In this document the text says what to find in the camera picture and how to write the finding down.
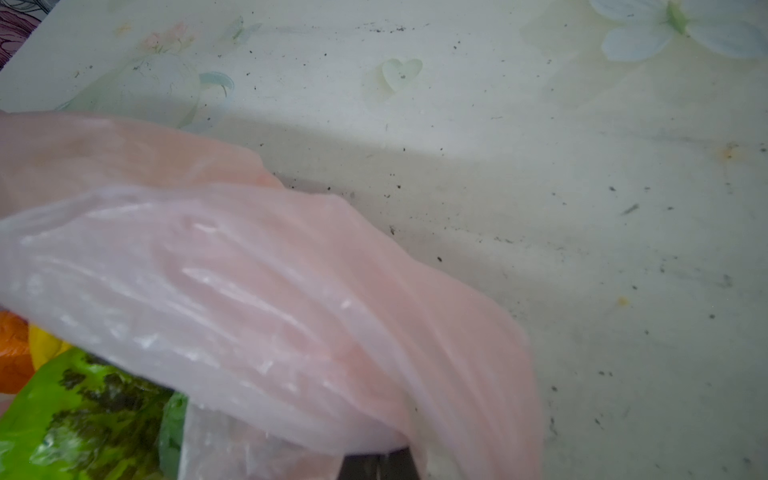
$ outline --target yellow object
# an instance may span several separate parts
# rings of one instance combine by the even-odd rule
[[[29,352],[32,355],[32,365],[35,371],[40,369],[48,360],[66,352],[72,345],[59,340],[44,330],[29,324]]]

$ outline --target orange object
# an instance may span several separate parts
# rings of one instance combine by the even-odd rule
[[[29,326],[14,313],[0,312],[0,393],[15,395],[34,374]]]

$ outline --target translucent plastic bag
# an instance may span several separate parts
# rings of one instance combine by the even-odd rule
[[[221,478],[327,478],[292,475],[418,445],[413,401],[467,478],[539,478],[525,334],[344,200],[135,121],[0,115],[0,144],[0,303],[229,415],[185,427],[251,449],[201,447],[209,472],[237,457],[253,468]]]

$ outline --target black object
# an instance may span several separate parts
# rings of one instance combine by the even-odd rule
[[[338,480],[419,480],[410,449],[344,459]]]

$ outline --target table surface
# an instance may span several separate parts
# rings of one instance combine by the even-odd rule
[[[761,478],[767,32],[748,0],[63,0],[0,108],[253,148],[488,294],[546,478]]]

